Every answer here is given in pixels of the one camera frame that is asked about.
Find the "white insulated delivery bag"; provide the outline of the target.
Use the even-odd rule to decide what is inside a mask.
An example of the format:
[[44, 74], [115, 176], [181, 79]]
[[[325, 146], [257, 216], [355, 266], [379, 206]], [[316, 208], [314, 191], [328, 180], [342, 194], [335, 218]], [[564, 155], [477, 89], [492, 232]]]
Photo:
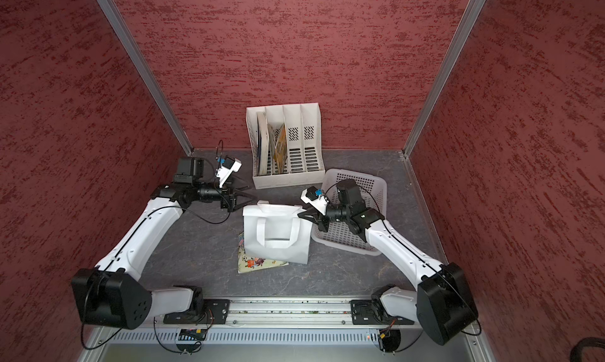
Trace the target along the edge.
[[312, 222], [299, 218], [300, 206], [259, 201], [243, 209], [244, 249], [248, 256], [307, 264]]

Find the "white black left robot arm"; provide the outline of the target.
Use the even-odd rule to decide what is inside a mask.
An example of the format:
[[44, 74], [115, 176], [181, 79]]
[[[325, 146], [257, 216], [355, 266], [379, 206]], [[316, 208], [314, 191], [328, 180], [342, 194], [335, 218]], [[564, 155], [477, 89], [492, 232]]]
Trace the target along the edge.
[[184, 314], [195, 320], [206, 315], [203, 291], [195, 286], [175, 286], [149, 291], [140, 278], [159, 242], [195, 202], [218, 203], [228, 213], [241, 209], [254, 196], [236, 187], [240, 160], [217, 157], [213, 179], [203, 181], [204, 158], [179, 160], [173, 180], [159, 185], [143, 213], [126, 235], [93, 268], [78, 270], [71, 280], [80, 321], [84, 325], [134, 330], [146, 320]]

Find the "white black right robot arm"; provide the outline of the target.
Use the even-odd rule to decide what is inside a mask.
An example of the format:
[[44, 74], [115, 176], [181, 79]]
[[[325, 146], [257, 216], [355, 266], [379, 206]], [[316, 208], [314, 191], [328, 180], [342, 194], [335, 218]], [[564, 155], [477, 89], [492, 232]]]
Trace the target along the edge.
[[353, 179], [336, 184], [339, 202], [313, 186], [301, 200], [310, 208], [299, 218], [327, 231], [333, 223], [344, 223], [363, 242], [386, 256], [413, 285], [415, 293], [397, 287], [379, 295], [379, 308], [388, 316], [416, 321], [424, 333], [443, 346], [479, 314], [463, 269], [455, 263], [443, 264], [431, 258], [401, 235], [376, 208], [366, 204], [362, 187]]

